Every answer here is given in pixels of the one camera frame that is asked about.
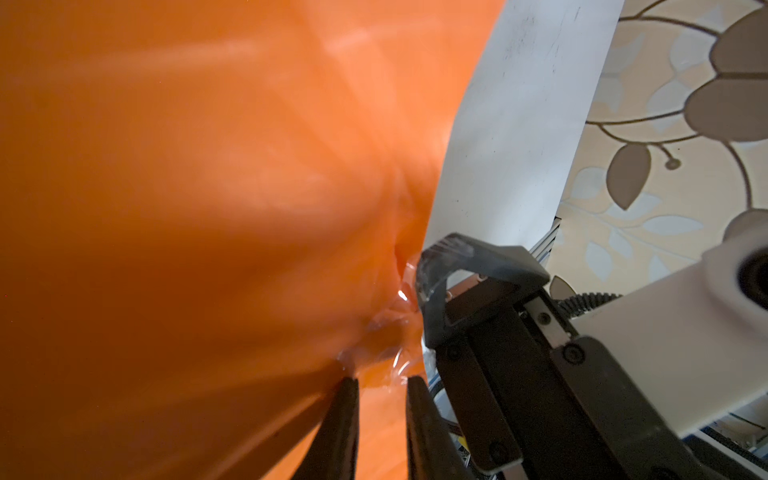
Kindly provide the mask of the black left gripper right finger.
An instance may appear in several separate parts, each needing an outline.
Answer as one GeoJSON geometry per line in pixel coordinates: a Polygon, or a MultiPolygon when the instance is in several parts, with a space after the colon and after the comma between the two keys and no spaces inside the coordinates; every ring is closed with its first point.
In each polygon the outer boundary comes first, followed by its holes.
{"type": "Polygon", "coordinates": [[[406,439],[410,480],[473,478],[420,376],[407,379],[406,439]]]}

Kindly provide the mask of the orange wrapping paper sheet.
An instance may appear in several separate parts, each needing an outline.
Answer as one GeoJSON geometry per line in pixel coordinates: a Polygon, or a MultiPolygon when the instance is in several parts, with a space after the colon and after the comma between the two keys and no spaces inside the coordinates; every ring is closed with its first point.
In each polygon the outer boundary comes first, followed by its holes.
{"type": "MultiPolygon", "coordinates": [[[[501,10],[3,2],[2,477],[290,477],[501,10]]],[[[403,479],[404,383],[361,388],[403,479]]]]}

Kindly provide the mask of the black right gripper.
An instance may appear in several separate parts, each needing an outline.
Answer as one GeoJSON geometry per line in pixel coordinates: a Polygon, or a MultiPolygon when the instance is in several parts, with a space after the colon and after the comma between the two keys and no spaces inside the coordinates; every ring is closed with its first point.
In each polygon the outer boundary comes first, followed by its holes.
{"type": "Polygon", "coordinates": [[[579,336],[522,246],[452,233],[416,272],[424,341],[472,469],[530,479],[710,479],[608,350],[579,336]],[[458,271],[485,279],[450,296],[458,271]]]}

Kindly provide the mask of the clear adhesive tape piece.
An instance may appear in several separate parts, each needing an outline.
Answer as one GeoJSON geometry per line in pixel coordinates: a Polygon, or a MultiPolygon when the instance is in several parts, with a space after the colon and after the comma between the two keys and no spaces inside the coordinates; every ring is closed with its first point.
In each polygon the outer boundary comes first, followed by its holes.
{"type": "Polygon", "coordinates": [[[384,306],[363,322],[360,338],[337,355],[342,372],[359,378],[363,388],[394,387],[411,375],[432,377],[422,304],[437,300],[439,280],[445,283],[446,307],[480,284],[482,276],[466,268],[476,253],[474,240],[453,233],[407,259],[384,306]]]}

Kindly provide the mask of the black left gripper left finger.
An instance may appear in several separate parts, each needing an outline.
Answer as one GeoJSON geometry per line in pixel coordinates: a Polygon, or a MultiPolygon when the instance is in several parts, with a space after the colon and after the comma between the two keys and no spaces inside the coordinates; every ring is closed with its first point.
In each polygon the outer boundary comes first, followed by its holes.
{"type": "Polygon", "coordinates": [[[356,476],[360,438],[360,389],[345,377],[293,480],[352,480],[356,476]]]}

